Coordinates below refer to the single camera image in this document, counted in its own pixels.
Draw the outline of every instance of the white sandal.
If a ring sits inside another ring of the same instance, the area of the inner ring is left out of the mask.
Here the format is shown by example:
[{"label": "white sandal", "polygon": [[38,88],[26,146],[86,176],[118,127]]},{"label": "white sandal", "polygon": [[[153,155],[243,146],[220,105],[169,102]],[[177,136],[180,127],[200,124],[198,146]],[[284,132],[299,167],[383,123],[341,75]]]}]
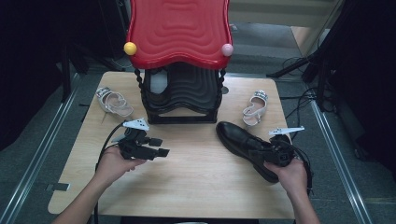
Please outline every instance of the white sandal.
[{"label": "white sandal", "polygon": [[128,104],[125,98],[119,93],[112,91],[109,87],[99,88],[96,91],[99,105],[105,112],[118,114],[122,117],[128,117],[134,112],[134,109]]},{"label": "white sandal", "polygon": [[243,120],[248,126],[254,126],[262,121],[262,115],[267,108],[268,95],[265,91],[255,91],[250,98],[251,105],[244,109]]}]

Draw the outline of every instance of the metal rail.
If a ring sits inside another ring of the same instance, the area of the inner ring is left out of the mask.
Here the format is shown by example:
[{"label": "metal rail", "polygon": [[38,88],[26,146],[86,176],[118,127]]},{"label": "metal rail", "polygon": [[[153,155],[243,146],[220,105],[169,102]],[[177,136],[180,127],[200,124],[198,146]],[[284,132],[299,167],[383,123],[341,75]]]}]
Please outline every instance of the metal rail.
[{"label": "metal rail", "polygon": [[324,113],[322,113],[315,101],[311,102],[312,108],[314,110],[315,116],[317,118],[320,129],[322,130],[323,136],[329,147],[330,153],[332,154],[332,160],[334,161],[335,167],[337,168],[338,174],[341,177],[344,188],[346,190],[346,195],[352,205],[355,215],[361,224],[371,224],[374,223],[370,217],[370,214],[366,208],[363,198],[356,186],[355,181],[352,178],[344,157],[337,145],[334,135],[330,125],[326,119]]},{"label": "metal rail", "polygon": [[70,105],[73,103],[76,97],[76,92],[80,82],[81,78],[78,74],[75,74],[72,80],[72,86],[74,86],[74,89],[71,91],[70,96],[65,100],[65,102],[60,105],[55,118],[52,120],[49,129],[38,146],[38,149],[29,166],[27,167],[23,177],[21,178],[20,183],[14,189],[7,207],[0,217],[0,223],[6,224],[15,222],[23,203],[35,182],[38,172],[40,171],[40,168],[50,151],[52,143],[64,122],[64,118],[70,109]]}]

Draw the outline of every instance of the human hand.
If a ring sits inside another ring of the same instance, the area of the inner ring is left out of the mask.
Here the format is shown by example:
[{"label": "human hand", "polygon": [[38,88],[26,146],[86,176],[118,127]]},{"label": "human hand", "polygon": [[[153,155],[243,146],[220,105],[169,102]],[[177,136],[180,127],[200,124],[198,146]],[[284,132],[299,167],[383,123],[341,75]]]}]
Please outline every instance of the human hand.
[{"label": "human hand", "polygon": [[139,159],[125,160],[121,156],[118,147],[110,147],[104,152],[93,179],[108,188],[114,181],[122,177],[125,172],[134,170],[136,166],[145,162],[145,160]]},{"label": "human hand", "polygon": [[302,161],[293,159],[286,167],[265,161],[264,166],[277,175],[280,184],[288,194],[306,194],[307,176]]}]

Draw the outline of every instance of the wire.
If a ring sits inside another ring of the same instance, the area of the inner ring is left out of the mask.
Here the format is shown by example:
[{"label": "wire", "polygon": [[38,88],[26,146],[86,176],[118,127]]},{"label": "wire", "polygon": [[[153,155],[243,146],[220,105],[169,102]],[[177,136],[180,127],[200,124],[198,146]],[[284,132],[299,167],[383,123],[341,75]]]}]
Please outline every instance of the wire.
[{"label": "wire", "polygon": [[[291,58],[288,58],[287,60],[285,60],[283,63],[282,63],[282,68],[283,69],[285,69],[285,67],[286,67],[286,62],[288,62],[288,61],[290,61],[290,60],[293,60],[293,59],[295,59],[296,61],[294,61],[294,63],[297,63],[297,62],[299,62],[300,60],[304,60],[305,58],[300,58],[300,57],[291,57]],[[292,74],[291,72],[289,72],[288,73],[289,75],[291,75],[291,76],[298,76],[299,74]]]},{"label": "wire", "polygon": [[[317,87],[312,87],[307,89],[306,91],[303,92],[301,96],[289,96],[289,97],[279,97],[280,100],[292,100],[292,99],[298,99],[298,103],[296,108],[294,108],[289,114],[285,117],[287,119],[290,117],[294,112],[296,112],[297,116],[297,127],[300,127],[301,119],[300,119],[300,109],[304,108],[305,106],[309,105],[313,100],[317,100],[317,96],[314,93],[308,93],[309,91],[315,90]],[[333,104],[333,98],[329,96],[323,95],[323,102],[327,101]],[[334,108],[333,109],[327,109],[324,106],[322,106],[322,109],[325,112],[335,112]],[[294,140],[298,132],[294,133],[293,136],[291,137],[291,140]]]},{"label": "wire", "polygon": [[331,105],[332,105],[332,109],[327,109],[327,108],[324,106],[324,104],[321,105],[321,109],[322,109],[323,111],[325,111],[325,112],[334,113],[334,112],[335,112],[335,108],[334,108],[335,102],[334,102],[334,99],[333,99],[332,97],[330,97],[330,96],[326,96],[326,95],[325,95],[325,92],[326,92],[326,91],[332,92],[332,89],[327,88],[327,89],[324,90],[324,92],[323,92],[323,103],[324,103],[324,102],[330,102]]},{"label": "wire", "polygon": [[[111,145],[111,146],[108,146],[108,147],[107,147],[107,143],[108,143],[108,141],[110,140],[111,136],[113,136],[113,134],[114,134],[120,127],[122,127],[122,124],[123,124],[123,123],[120,123],[119,125],[117,125],[117,126],[113,129],[113,131],[111,131],[111,133],[108,135],[108,137],[107,137],[105,143],[104,143],[103,146],[102,146],[102,150],[100,151],[98,162],[97,162],[96,165],[95,165],[95,172],[96,172],[96,170],[97,170],[97,168],[98,168],[98,165],[99,165],[100,160],[102,159],[103,155],[105,154],[106,149],[108,149],[108,148],[110,148],[110,147],[114,147],[114,146],[116,145],[116,144],[114,144],[114,145]],[[95,224],[98,224],[98,223],[99,223],[99,217],[98,217],[98,214],[99,214],[98,210],[99,210],[99,209],[98,209],[98,207],[99,207],[99,206],[98,206],[98,203],[96,203],[96,206],[95,206],[95,208],[94,208],[94,210],[93,210],[93,221],[94,221]]]},{"label": "wire", "polygon": [[306,155],[306,153],[304,151],[302,151],[301,149],[299,149],[293,145],[290,145],[290,146],[294,149],[295,152],[297,152],[297,154],[300,158],[304,158],[306,160],[306,162],[308,163],[308,165],[311,166],[311,160],[309,160],[308,155]]}]

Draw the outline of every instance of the pink ball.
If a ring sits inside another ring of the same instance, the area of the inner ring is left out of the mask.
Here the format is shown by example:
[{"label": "pink ball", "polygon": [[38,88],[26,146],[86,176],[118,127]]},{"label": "pink ball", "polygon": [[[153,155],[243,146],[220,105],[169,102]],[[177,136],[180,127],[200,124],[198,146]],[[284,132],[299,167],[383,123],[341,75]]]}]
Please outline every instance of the pink ball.
[{"label": "pink ball", "polygon": [[221,47],[221,52],[226,57],[231,56],[233,54],[233,46],[231,44],[225,44]]}]

